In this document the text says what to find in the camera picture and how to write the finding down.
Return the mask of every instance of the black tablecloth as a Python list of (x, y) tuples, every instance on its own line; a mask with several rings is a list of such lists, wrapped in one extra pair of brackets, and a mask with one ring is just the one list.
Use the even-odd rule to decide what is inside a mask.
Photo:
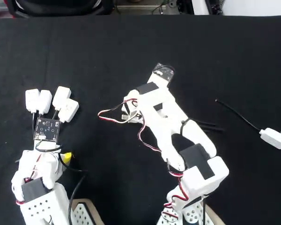
[[(155, 224), (177, 180), (137, 140), (139, 124), (96, 114), (145, 83), (158, 62), (176, 69), (170, 91), (190, 117), (226, 129), (209, 133), (230, 174), (208, 205), (229, 225), (281, 224), (281, 150), (214, 102), (281, 130), (281, 17), (215, 16), (0, 20), (0, 224), (24, 224), (10, 188), (14, 161), (32, 148), (24, 92), (60, 85), (80, 103), (59, 139), (90, 170), (77, 198), (90, 198), (107, 225)], [(64, 173), (69, 194), (79, 178)]]

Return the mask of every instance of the white connector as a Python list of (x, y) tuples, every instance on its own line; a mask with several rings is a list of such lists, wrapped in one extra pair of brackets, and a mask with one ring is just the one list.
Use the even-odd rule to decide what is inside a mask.
[(78, 102), (68, 98), (58, 113), (61, 122), (70, 122), (79, 108)]
[(278, 149), (281, 149), (281, 133), (271, 128), (261, 130), (259, 133), (261, 134), (260, 138), (262, 140)]
[(39, 90), (31, 89), (25, 91), (26, 109), (31, 113), (37, 112)]
[(37, 103), (37, 109), (38, 113), (40, 115), (46, 114), (49, 112), (50, 105), (52, 100), (52, 94), (49, 90), (41, 90), (39, 97), (38, 97), (38, 103)]
[(55, 110), (60, 110), (65, 101), (71, 96), (71, 90), (69, 88), (65, 88), (59, 86), (56, 90), (56, 93), (53, 98), (52, 105), (55, 107)]

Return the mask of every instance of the black circuit board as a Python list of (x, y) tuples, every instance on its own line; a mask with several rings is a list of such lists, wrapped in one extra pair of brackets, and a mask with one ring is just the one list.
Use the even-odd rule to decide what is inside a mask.
[(59, 135), (60, 121), (47, 118), (38, 118), (34, 140), (57, 142)]

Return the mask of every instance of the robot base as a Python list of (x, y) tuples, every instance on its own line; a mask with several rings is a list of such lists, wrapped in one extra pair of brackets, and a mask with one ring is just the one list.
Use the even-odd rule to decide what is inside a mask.
[[(174, 214), (173, 209), (164, 208), (163, 212)], [(157, 225), (203, 225), (203, 206), (198, 202), (182, 210), (183, 216), (178, 219), (162, 213)], [(205, 225), (214, 225), (205, 212)]]
[[(55, 183), (53, 191), (20, 206), (26, 225), (68, 225), (69, 200), (63, 185)], [(92, 215), (83, 203), (71, 213), (73, 225), (94, 225)]]

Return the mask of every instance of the yellow connector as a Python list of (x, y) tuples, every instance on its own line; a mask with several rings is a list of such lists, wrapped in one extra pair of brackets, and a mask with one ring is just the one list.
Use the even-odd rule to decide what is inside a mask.
[(72, 158), (72, 153), (67, 152), (64, 154), (64, 158), (62, 159), (62, 161), (64, 161), (65, 164), (68, 164), (71, 161), (71, 158)]

